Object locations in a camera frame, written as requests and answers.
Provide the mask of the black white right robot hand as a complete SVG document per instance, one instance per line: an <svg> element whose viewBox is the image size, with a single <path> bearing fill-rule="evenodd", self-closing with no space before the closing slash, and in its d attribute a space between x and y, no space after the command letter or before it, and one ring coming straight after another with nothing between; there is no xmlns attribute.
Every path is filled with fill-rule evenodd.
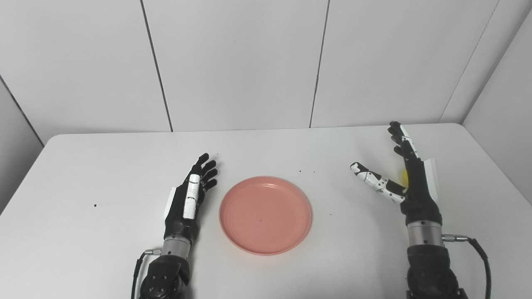
<svg viewBox="0 0 532 299"><path fill-rule="evenodd" d="M391 121L388 132L396 143L394 152L403 158L408 186L404 187L384 178L359 162L351 164L351 171L384 198L399 204L407 225L416 221L432 221L442 225L442 216L436 202L435 169L431 161L420 158L412 138L401 123Z"/></svg>

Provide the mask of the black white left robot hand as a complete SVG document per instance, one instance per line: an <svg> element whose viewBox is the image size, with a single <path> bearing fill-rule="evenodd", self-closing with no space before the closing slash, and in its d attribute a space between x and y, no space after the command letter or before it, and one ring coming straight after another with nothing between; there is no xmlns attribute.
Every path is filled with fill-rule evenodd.
<svg viewBox="0 0 532 299"><path fill-rule="evenodd" d="M202 154L197 162L192 166L189 174L186 175L183 183L175 190L169 212L165 218L165 234L164 238L168 237L184 237L194 243L199 234L199 226L197 223L198 212L202 205L206 193L217 185L215 176L218 174L216 168L217 162L209 157L209 153ZM197 201L192 205L193 216L190 218L184 217L186 193L191 175L198 175L198 193Z"/></svg>

